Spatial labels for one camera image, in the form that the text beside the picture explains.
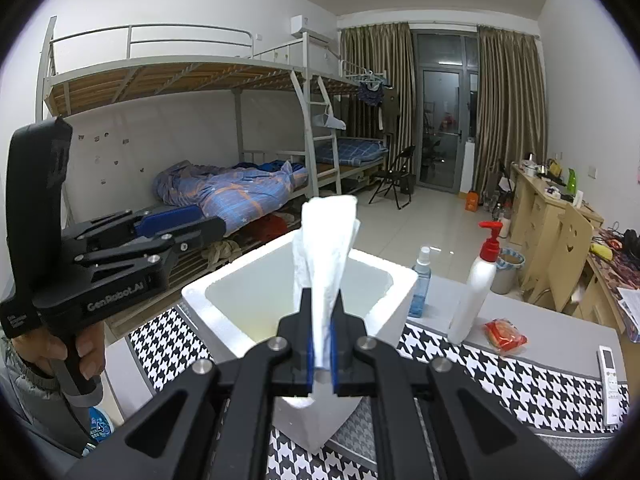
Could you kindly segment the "person's left hand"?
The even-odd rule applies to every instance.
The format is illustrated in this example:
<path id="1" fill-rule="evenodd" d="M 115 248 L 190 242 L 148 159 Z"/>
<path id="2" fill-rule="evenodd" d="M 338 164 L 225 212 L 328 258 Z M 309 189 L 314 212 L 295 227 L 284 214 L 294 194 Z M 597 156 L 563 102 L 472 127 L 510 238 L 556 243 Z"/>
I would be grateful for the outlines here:
<path id="1" fill-rule="evenodd" d="M 67 358 L 67 349 L 61 339 L 49 333 L 45 327 L 11 339 L 11 344 L 23 361 L 34 364 L 43 373 L 53 374 L 51 361 Z M 80 357 L 79 370 L 86 379 L 99 376 L 105 366 L 104 323 L 85 328 L 77 336 L 76 351 Z"/>

